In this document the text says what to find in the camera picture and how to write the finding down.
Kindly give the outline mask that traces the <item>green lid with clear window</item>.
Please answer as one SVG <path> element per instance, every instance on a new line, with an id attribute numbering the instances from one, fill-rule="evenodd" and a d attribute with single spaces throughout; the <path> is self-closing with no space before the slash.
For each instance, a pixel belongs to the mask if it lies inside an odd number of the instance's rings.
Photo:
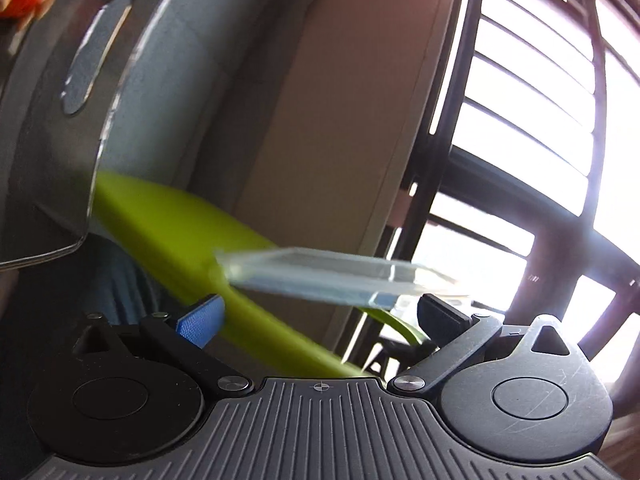
<path id="1" fill-rule="evenodd" d="M 343 378 L 361 372 L 259 307 L 244 296 L 246 290 L 370 309 L 415 344 L 421 335 L 392 315 L 395 302 L 462 293 L 452 278 L 410 262 L 277 248 L 198 196 L 123 174 L 96 174 L 92 214 L 180 301 L 221 296 L 221 335 L 285 376 Z"/>

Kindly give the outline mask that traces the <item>person's legs in jeans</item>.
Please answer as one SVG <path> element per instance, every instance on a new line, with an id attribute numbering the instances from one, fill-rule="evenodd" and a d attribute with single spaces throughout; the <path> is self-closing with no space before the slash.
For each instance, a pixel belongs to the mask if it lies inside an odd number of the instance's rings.
<path id="1" fill-rule="evenodd" d="M 89 284 L 82 306 L 114 325 L 137 324 L 163 310 L 163 289 L 118 245 L 93 235 L 85 241 Z"/>

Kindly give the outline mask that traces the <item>grey plush mat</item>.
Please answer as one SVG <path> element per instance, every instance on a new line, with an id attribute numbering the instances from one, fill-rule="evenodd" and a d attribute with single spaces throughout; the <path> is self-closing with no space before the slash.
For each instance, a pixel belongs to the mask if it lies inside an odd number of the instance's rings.
<path id="1" fill-rule="evenodd" d="M 118 86 L 100 168 L 185 188 L 234 86 L 263 82 L 265 53 L 314 0 L 160 0 Z"/>

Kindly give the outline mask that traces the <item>window frame with blinds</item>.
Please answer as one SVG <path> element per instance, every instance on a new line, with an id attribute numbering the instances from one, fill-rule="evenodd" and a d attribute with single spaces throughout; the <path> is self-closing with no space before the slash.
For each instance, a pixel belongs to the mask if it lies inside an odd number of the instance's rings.
<path id="1" fill-rule="evenodd" d="M 639 403 L 639 0 L 454 0 L 376 253 L 560 318 Z"/>

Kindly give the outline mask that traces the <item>smoky transparent storage bin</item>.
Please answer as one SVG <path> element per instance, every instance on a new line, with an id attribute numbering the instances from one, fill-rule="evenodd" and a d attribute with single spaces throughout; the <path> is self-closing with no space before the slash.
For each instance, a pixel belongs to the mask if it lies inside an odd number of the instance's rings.
<path id="1" fill-rule="evenodd" d="M 24 32 L 2 28 L 2 270 L 84 240 L 105 125 L 162 3 L 55 0 Z"/>

